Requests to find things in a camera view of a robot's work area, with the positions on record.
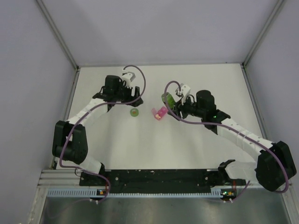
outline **pink toy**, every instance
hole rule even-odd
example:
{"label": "pink toy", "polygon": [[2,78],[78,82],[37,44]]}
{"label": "pink toy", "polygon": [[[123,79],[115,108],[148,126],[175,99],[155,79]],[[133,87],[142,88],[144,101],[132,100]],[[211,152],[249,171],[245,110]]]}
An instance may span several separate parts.
{"label": "pink toy", "polygon": [[152,114],[154,115],[154,118],[157,120],[160,120],[162,117],[164,117],[165,114],[167,114],[168,110],[165,106],[162,106],[160,110],[157,110],[153,108],[151,110]]}

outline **metal plate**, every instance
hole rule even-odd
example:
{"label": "metal plate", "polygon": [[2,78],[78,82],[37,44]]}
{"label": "metal plate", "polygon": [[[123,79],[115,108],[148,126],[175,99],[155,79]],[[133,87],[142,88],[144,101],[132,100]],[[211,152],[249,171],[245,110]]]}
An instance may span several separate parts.
{"label": "metal plate", "polygon": [[[77,198],[48,198],[56,215]],[[235,203],[198,198],[110,198],[96,205],[79,202],[56,219],[43,214],[41,224],[289,224],[282,197],[248,189]]]}

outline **white tabletop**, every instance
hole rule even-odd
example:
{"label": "white tabletop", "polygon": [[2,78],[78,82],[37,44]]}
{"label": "white tabletop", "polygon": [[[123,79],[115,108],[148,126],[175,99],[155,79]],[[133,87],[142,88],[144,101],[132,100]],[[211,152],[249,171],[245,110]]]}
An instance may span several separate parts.
{"label": "white tabletop", "polygon": [[[107,75],[121,76],[123,67],[81,68],[70,117],[83,109],[104,85]],[[163,106],[161,95],[171,80],[191,87],[191,94],[209,90],[217,108],[240,125],[261,135],[252,102],[239,64],[141,66],[147,82],[138,107],[131,117],[131,106],[116,105],[101,116],[89,131],[99,148],[96,159],[107,169],[217,168],[228,159],[253,161],[233,143],[200,125],[189,125],[167,115],[158,121],[151,109]],[[134,84],[143,88],[143,79],[134,68]],[[169,91],[173,96],[176,85]],[[200,121],[188,116],[187,120]]]}

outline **purple cable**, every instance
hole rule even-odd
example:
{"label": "purple cable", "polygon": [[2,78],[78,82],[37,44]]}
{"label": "purple cable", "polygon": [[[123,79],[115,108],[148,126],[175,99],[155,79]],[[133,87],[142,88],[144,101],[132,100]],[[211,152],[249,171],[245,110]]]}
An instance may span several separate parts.
{"label": "purple cable", "polygon": [[[108,189],[107,193],[105,194],[105,196],[104,196],[102,199],[99,200],[99,203],[102,202],[102,201],[104,201],[104,200],[106,199],[106,197],[108,196],[109,191],[110,191],[110,189],[111,189],[111,183],[110,183],[110,181],[109,181],[106,177],[104,177],[104,176],[102,176],[102,175],[100,175],[100,174],[93,173],[93,172],[89,172],[89,171],[87,171],[87,170],[82,169],[81,167],[78,167],[78,166],[65,166],[65,165],[62,164],[62,158],[63,158],[64,152],[65,152],[66,146],[67,146],[68,142],[70,141],[71,135],[72,135],[73,132],[74,132],[75,127],[76,127],[78,124],[80,124],[80,122],[81,122],[81,121],[82,121],[82,120],[83,120],[83,119],[84,119],[84,118],[85,118],[91,111],[93,111],[93,110],[95,110],[95,109],[97,109],[98,107],[103,106],[103,105],[127,105],[127,104],[132,104],[132,103],[136,102],[137,100],[139,100],[139,99],[141,98],[141,96],[144,94],[144,91],[145,91],[145,88],[146,88],[146,80],[145,80],[144,73],[142,72],[142,70],[141,70],[140,68],[138,68],[138,67],[135,66],[135,65],[127,65],[127,66],[125,66],[123,69],[125,70],[125,69],[128,68],[128,67],[136,68],[137,70],[139,70],[139,72],[141,73],[141,75],[142,75],[142,77],[143,77],[143,80],[144,80],[144,86],[143,86],[143,91],[141,92],[140,96],[137,97],[136,99],[130,101],[130,102],[127,102],[127,103],[105,102],[105,103],[102,103],[102,104],[98,104],[98,105],[94,106],[92,109],[90,109],[89,112],[86,112],[86,113],[85,113],[85,114],[84,114],[84,115],[83,115],[83,116],[82,116],[82,117],[81,117],[81,118],[74,124],[74,126],[73,126],[73,128],[71,129],[69,135],[68,135],[67,138],[66,138],[65,144],[64,144],[64,146],[63,146],[63,149],[62,149],[61,154],[60,154],[60,157],[59,157],[59,165],[60,165],[61,167],[63,167],[63,168],[75,168],[75,169],[80,169],[80,170],[82,170],[82,172],[85,172],[85,173],[90,174],[90,175],[98,176],[98,177],[104,179],[104,180],[108,183],[108,185],[109,185],[109,189]],[[68,209],[70,206],[72,206],[73,204],[75,204],[75,203],[77,203],[77,202],[79,202],[79,201],[83,201],[83,199],[80,199],[80,200],[78,200],[78,201],[73,202],[72,204],[70,204],[69,206],[67,206],[66,208],[64,208],[63,211],[65,211],[65,210]]]}
{"label": "purple cable", "polygon": [[[247,187],[249,186],[250,181],[247,182],[247,184],[245,185],[245,187],[242,189],[242,191],[232,200],[229,200],[228,202],[233,203],[235,200],[237,200],[237,198],[239,198],[242,194],[244,194],[245,190],[247,189]],[[212,200],[212,199],[207,199],[211,202],[220,202],[220,203],[225,203],[226,201],[223,200]]]}
{"label": "purple cable", "polygon": [[[283,172],[283,174],[284,174],[284,177],[285,177],[285,188],[284,188],[283,190],[281,190],[281,191],[276,191],[276,192],[277,192],[277,193],[285,193],[285,192],[289,189],[288,175],[286,174],[286,171],[285,171],[284,166],[282,165],[282,163],[281,163],[281,161],[279,160],[279,158],[278,158],[278,157],[277,157],[271,150],[269,150],[266,146],[264,146],[264,145],[262,145],[261,143],[259,143],[259,142],[255,141],[255,140],[253,140],[253,139],[250,138],[250,137],[247,137],[247,136],[244,135],[243,133],[239,133],[239,131],[237,131],[237,130],[235,130],[235,129],[233,129],[233,128],[227,126],[227,125],[218,124],[218,123],[212,123],[212,122],[191,122],[191,121],[187,121],[187,120],[183,120],[183,119],[179,118],[179,117],[178,117],[178,116],[177,116],[177,115],[170,109],[170,107],[169,107],[169,105],[168,105],[168,102],[167,102],[167,100],[166,100],[167,89],[168,89],[168,87],[170,86],[170,84],[172,84],[172,83],[177,84],[180,91],[181,91],[181,86],[180,86],[180,84],[179,84],[177,81],[171,81],[171,82],[169,82],[169,83],[166,85],[165,90],[164,90],[165,104],[166,104],[166,107],[167,107],[168,111],[173,115],[173,117],[175,117],[175,118],[178,119],[179,121],[182,121],[182,122],[184,122],[184,123],[191,124],[191,125],[216,125],[216,126],[225,127],[225,128],[227,128],[227,129],[232,130],[233,132],[239,134],[240,136],[244,137],[245,139],[251,141],[252,143],[258,145],[259,147],[261,147],[262,149],[264,149],[265,151],[267,151],[268,153],[270,153],[270,154],[274,157],[274,159],[277,161],[278,165],[280,166],[280,168],[281,168],[281,170],[282,170],[282,172]],[[244,190],[248,187],[248,185],[249,185],[249,182],[246,184],[245,188],[243,189],[243,191],[242,191],[239,195],[243,194]]]}

